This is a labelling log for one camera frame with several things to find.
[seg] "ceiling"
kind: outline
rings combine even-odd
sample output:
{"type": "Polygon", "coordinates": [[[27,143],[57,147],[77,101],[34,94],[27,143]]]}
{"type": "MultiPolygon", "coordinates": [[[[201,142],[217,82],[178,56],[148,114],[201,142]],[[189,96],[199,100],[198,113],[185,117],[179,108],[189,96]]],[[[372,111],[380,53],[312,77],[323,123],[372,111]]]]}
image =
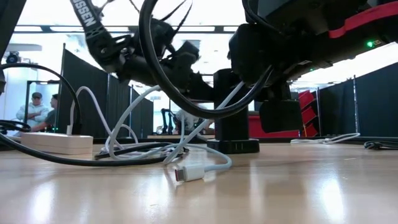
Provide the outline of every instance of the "ceiling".
{"type": "MultiPolygon", "coordinates": [[[[102,6],[106,0],[92,0],[102,6]]],[[[138,8],[143,0],[133,0],[138,8]]],[[[161,18],[172,11],[182,0],[161,0],[155,7],[154,17],[161,18]]],[[[191,1],[187,1],[167,22],[178,25],[188,11],[191,1]]],[[[103,14],[106,26],[136,26],[138,13],[129,0],[115,0],[108,4],[103,14]]],[[[185,25],[239,25],[245,22],[241,1],[200,0],[193,3],[185,25]]],[[[27,0],[19,25],[79,25],[70,0],[27,0]]]]}
{"type": "MultiPolygon", "coordinates": [[[[93,0],[93,3],[100,6],[106,0],[93,0]]],[[[143,0],[133,0],[138,7],[143,0]]],[[[154,16],[161,18],[174,9],[182,0],[161,0],[159,1],[154,16]]],[[[187,1],[168,22],[177,25],[186,13],[190,1],[187,1]]],[[[106,26],[136,26],[138,13],[131,6],[129,0],[115,0],[104,9],[103,24],[106,26]]],[[[185,23],[187,26],[194,25],[239,25],[245,22],[244,11],[241,1],[229,0],[200,0],[195,1],[192,11],[185,23]]],[[[24,11],[19,20],[19,25],[75,25],[78,26],[78,19],[73,12],[70,0],[27,0],[24,11]]],[[[23,44],[49,44],[60,39],[82,39],[81,34],[74,34],[75,37],[67,37],[65,34],[18,34],[12,38],[13,43],[23,44]]],[[[199,61],[193,65],[195,72],[202,74],[213,74],[221,68],[230,67],[230,61],[226,58],[228,53],[228,41],[231,34],[177,34],[173,45],[179,48],[184,40],[200,40],[199,61]]],[[[334,64],[327,69],[319,69],[303,75],[291,85],[293,91],[304,91],[316,89],[343,82],[354,75],[361,76],[375,71],[392,63],[398,62],[398,45],[390,44],[370,52],[357,56],[353,60],[345,60],[334,64]]],[[[211,82],[213,77],[205,76],[203,79],[211,82]]]]}

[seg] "person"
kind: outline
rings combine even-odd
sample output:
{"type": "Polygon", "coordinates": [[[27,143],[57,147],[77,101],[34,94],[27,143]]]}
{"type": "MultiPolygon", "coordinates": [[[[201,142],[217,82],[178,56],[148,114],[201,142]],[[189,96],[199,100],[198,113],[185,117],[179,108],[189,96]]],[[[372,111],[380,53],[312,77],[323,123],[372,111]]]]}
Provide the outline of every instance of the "person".
{"type": "Polygon", "coordinates": [[[43,122],[32,127],[32,132],[42,130],[50,125],[52,126],[55,125],[55,120],[57,118],[58,94],[52,95],[50,104],[53,110],[49,112],[49,114],[47,115],[47,117],[44,119],[43,122]]]}
{"type": "MultiPolygon", "coordinates": [[[[49,109],[42,103],[42,94],[35,92],[32,94],[32,102],[29,103],[27,109],[27,124],[30,127],[36,126],[43,122],[49,113],[49,109]]],[[[25,119],[25,105],[21,106],[16,114],[17,119],[25,119]]]]}
{"type": "MultiPolygon", "coordinates": [[[[201,107],[201,108],[203,108],[203,109],[206,109],[204,106],[199,105],[199,103],[194,103],[194,104],[197,105],[197,106],[199,106],[199,107],[201,107]]],[[[200,118],[197,117],[197,116],[194,116],[194,115],[192,115],[192,114],[189,114],[189,113],[187,113],[187,112],[184,111],[184,110],[179,110],[179,111],[175,114],[175,117],[176,117],[179,121],[182,120],[182,116],[184,117],[184,126],[185,126],[185,130],[187,131],[187,134],[188,134],[188,133],[191,133],[193,130],[195,130],[195,124],[196,124],[197,122],[199,122],[200,118]]],[[[213,123],[214,123],[214,121],[211,120],[210,123],[208,123],[208,124],[203,128],[203,130],[205,130],[205,134],[214,134],[214,129],[210,128],[210,125],[213,124],[213,123]]],[[[175,121],[174,121],[174,124],[176,125],[176,131],[178,132],[178,125],[177,125],[177,123],[176,123],[175,121]]]]}

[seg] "green led light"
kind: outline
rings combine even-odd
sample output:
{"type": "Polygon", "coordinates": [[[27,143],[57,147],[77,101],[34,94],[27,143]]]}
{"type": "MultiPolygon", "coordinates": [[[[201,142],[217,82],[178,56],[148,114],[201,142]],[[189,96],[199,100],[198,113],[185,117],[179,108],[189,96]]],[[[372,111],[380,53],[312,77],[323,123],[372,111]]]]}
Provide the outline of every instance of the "green led light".
{"type": "Polygon", "coordinates": [[[368,41],[368,42],[366,43],[366,46],[368,46],[368,47],[374,47],[373,41],[368,41]]]}

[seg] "table surface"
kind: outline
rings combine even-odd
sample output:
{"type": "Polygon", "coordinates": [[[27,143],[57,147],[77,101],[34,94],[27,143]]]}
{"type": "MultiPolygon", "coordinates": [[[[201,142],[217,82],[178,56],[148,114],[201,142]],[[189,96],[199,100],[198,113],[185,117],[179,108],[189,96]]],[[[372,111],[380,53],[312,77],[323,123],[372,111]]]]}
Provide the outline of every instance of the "table surface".
{"type": "MultiPolygon", "coordinates": [[[[398,220],[398,151],[342,144],[263,144],[258,154],[231,158],[233,168],[226,172],[177,183],[175,165],[73,167],[0,152],[0,223],[398,220]]],[[[179,164],[221,162],[192,150],[179,164]]]]}

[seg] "black cable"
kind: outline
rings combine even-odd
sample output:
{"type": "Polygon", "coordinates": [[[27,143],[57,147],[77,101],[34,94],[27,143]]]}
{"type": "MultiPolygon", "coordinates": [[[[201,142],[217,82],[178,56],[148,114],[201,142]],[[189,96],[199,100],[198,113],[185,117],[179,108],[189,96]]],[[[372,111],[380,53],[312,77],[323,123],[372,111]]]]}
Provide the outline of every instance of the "black cable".
{"type": "Polygon", "coordinates": [[[372,150],[398,150],[398,142],[391,141],[368,141],[364,143],[365,149],[372,150]]]}
{"type": "Polygon", "coordinates": [[[72,88],[72,86],[70,85],[70,83],[68,82],[68,80],[66,78],[64,78],[63,76],[61,76],[60,74],[58,74],[54,70],[51,70],[51,69],[49,69],[47,67],[44,67],[44,66],[41,66],[41,65],[32,65],[32,64],[29,64],[29,63],[9,63],[9,64],[0,65],[0,70],[5,70],[5,69],[8,69],[8,68],[36,68],[36,69],[40,69],[40,70],[44,70],[44,71],[50,72],[50,73],[54,74],[55,76],[57,76],[63,82],[63,84],[65,84],[65,86],[68,88],[73,100],[76,103],[77,115],[76,115],[76,121],[73,124],[72,134],[80,134],[80,129],[81,129],[80,103],[79,103],[79,100],[78,100],[78,98],[76,96],[76,92],[74,91],[74,89],[72,88]]]}
{"type": "Polygon", "coordinates": [[[136,165],[148,165],[162,162],[166,156],[151,159],[137,159],[137,160],[123,160],[123,161],[86,161],[80,159],[67,159],[62,157],[53,156],[45,152],[40,152],[35,149],[23,146],[13,140],[7,138],[5,135],[0,134],[0,142],[5,144],[7,147],[18,150],[24,154],[43,159],[49,162],[55,162],[58,164],[71,165],[71,166],[89,166],[89,167],[118,167],[118,166],[136,166],[136,165]]]}
{"type": "Polygon", "coordinates": [[[132,0],[129,0],[130,1],[130,3],[132,4],[132,6],[135,8],[135,10],[138,12],[138,14],[139,14],[139,9],[138,9],[138,7],[134,4],[134,2],[132,1],[132,0]]]}
{"type": "Polygon", "coordinates": [[[267,23],[263,18],[259,17],[256,13],[253,12],[253,10],[251,10],[249,0],[242,0],[242,5],[244,11],[248,14],[249,18],[252,19],[255,23],[262,25],[264,28],[268,29],[271,32],[283,35],[281,31],[277,30],[274,26],[267,23]]]}
{"type": "Polygon", "coordinates": [[[207,110],[194,105],[190,100],[186,99],[170,82],[167,75],[163,71],[158,58],[155,53],[154,44],[152,43],[152,34],[150,31],[150,21],[152,19],[152,11],[155,8],[157,0],[145,0],[139,16],[139,39],[141,42],[142,53],[144,54],[145,60],[151,70],[152,76],[156,83],[162,88],[162,90],[167,94],[167,96],[176,103],[181,109],[190,113],[194,116],[214,119],[214,118],[224,118],[235,114],[247,107],[254,97],[261,91],[267,81],[269,74],[272,71],[270,66],[265,74],[260,78],[252,90],[237,103],[227,106],[218,110],[207,110]]]}
{"type": "Polygon", "coordinates": [[[31,128],[28,124],[25,124],[20,121],[6,121],[6,120],[0,120],[0,126],[4,127],[5,130],[8,131],[21,131],[21,132],[30,132],[31,128]]]}
{"type": "Polygon", "coordinates": [[[163,17],[161,19],[161,21],[166,21],[168,18],[170,18],[187,0],[184,0],[183,2],[181,2],[175,9],[173,9],[173,11],[171,11],[170,13],[168,13],[165,17],[163,17]]]}
{"type": "MultiPolygon", "coordinates": [[[[147,152],[147,151],[149,151],[151,149],[158,148],[158,147],[169,146],[171,144],[172,143],[169,143],[169,142],[155,142],[155,143],[152,143],[152,144],[145,144],[145,145],[141,145],[141,146],[130,147],[130,148],[127,148],[127,149],[117,149],[116,148],[115,151],[114,151],[114,155],[115,156],[119,156],[119,155],[127,154],[127,153],[130,153],[130,152],[147,152]]],[[[109,157],[111,157],[111,156],[109,155],[108,152],[100,152],[100,153],[98,153],[97,155],[94,156],[94,159],[95,160],[99,160],[99,159],[105,159],[105,158],[109,158],[109,157]]]]}
{"type": "Polygon", "coordinates": [[[185,15],[184,15],[184,17],[182,18],[180,24],[177,26],[176,30],[174,31],[173,38],[177,35],[177,33],[179,32],[179,30],[181,29],[181,26],[182,26],[182,25],[184,24],[184,22],[187,20],[187,17],[188,17],[188,15],[189,15],[189,13],[191,12],[192,5],[193,5],[193,1],[191,2],[191,5],[189,6],[187,13],[185,13],[185,15]]]}

